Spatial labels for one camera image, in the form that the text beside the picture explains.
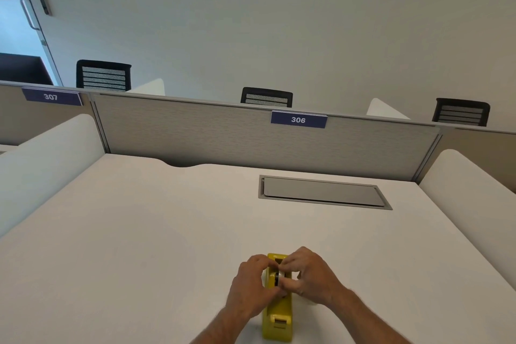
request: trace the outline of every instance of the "black office chair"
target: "black office chair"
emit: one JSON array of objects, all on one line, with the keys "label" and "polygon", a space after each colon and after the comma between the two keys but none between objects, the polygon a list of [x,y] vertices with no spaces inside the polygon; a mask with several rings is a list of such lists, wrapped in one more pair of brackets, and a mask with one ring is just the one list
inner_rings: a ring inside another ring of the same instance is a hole
[{"label": "black office chair", "polygon": [[241,103],[254,103],[255,105],[292,107],[293,94],[287,91],[269,90],[267,88],[244,87],[242,89]]},{"label": "black office chair", "polygon": [[437,106],[432,121],[485,127],[491,106],[487,102],[465,99],[436,98]]},{"label": "black office chair", "polygon": [[127,91],[131,89],[131,65],[79,60],[77,62],[77,87],[97,90]]},{"label": "black office chair", "polygon": [[0,53],[0,80],[53,85],[39,56]]}]

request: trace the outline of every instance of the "door handle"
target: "door handle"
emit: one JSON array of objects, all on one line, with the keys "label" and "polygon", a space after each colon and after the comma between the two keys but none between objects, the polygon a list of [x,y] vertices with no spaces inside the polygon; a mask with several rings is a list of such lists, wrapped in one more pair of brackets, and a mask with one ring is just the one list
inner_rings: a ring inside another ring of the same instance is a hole
[{"label": "door handle", "polygon": [[33,25],[33,23],[32,23],[32,19],[30,19],[29,12],[27,11],[27,6],[25,5],[25,1],[26,1],[26,0],[20,0],[20,4],[22,5],[23,13],[25,14],[25,17],[27,18],[27,22],[29,23],[29,26],[30,26],[31,28],[33,28],[34,30],[41,31],[41,29],[40,29],[40,28],[37,28],[37,27],[35,27],[35,26]]}]

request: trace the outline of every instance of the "white desk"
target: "white desk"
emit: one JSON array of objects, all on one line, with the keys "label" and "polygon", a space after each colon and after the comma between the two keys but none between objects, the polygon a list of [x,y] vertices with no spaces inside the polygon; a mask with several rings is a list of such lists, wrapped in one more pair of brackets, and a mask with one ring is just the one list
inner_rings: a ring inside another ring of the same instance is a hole
[{"label": "white desk", "polygon": [[[258,199],[259,175],[377,184],[393,210]],[[414,342],[516,338],[516,292],[416,184],[105,155],[0,240],[0,342],[185,343],[241,261],[301,245]],[[294,343],[351,342],[294,302]]]}]

